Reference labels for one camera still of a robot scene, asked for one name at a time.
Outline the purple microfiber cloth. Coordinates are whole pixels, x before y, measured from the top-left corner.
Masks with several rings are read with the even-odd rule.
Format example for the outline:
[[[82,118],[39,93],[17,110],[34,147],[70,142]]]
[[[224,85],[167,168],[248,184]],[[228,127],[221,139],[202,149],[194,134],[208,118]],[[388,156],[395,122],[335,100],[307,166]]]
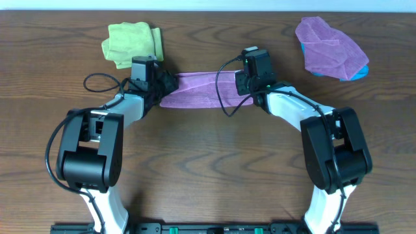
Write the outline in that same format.
[[[173,109],[220,108],[216,93],[216,72],[178,73],[179,88],[164,97],[161,107]],[[235,71],[221,71],[218,91],[224,107],[236,107],[245,97],[239,96],[235,86]]]

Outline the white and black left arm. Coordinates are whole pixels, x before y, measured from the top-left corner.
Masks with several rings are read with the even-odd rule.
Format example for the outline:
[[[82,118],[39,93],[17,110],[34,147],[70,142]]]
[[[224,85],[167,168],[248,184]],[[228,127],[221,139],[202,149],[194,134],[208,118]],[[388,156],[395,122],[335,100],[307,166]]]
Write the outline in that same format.
[[[80,195],[94,219],[89,233],[125,233],[129,214],[116,183],[122,169],[124,130],[179,88],[177,77],[142,58],[116,81],[112,100],[73,109],[53,131],[62,132],[56,167],[47,171],[63,189]]]

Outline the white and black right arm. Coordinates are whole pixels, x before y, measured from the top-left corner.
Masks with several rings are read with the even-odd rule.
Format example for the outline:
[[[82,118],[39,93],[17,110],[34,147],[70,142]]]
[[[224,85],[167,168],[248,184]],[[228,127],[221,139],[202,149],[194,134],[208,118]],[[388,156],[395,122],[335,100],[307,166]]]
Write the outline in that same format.
[[[372,160],[354,109],[335,109],[276,82],[273,73],[235,74],[237,93],[295,127],[302,136],[305,167],[314,184],[303,217],[308,233],[338,233],[350,195],[372,170]]]

